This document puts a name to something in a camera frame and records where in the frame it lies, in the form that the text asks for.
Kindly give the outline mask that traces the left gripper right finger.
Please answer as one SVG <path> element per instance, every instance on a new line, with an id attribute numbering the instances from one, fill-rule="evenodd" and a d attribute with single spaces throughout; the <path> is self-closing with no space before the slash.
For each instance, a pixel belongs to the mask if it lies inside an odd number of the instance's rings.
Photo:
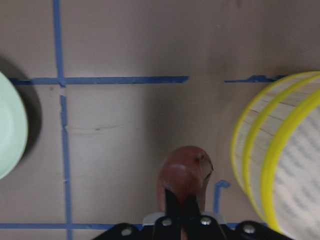
<path id="1" fill-rule="evenodd" d="M 183 231 L 185 232 L 186 240 L 194 240 L 200 229 L 201 211 L 197 198 L 189 197 L 184 206 L 183 214 Z"/>

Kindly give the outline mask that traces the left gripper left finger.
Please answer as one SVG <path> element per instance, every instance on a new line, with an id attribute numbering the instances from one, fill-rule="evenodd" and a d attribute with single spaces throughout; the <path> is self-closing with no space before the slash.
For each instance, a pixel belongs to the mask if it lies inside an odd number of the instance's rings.
<path id="1" fill-rule="evenodd" d="M 165 190 L 165 219 L 163 227 L 168 240 L 181 239 L 181 207 L 176 196 L 169 190 Z"/>

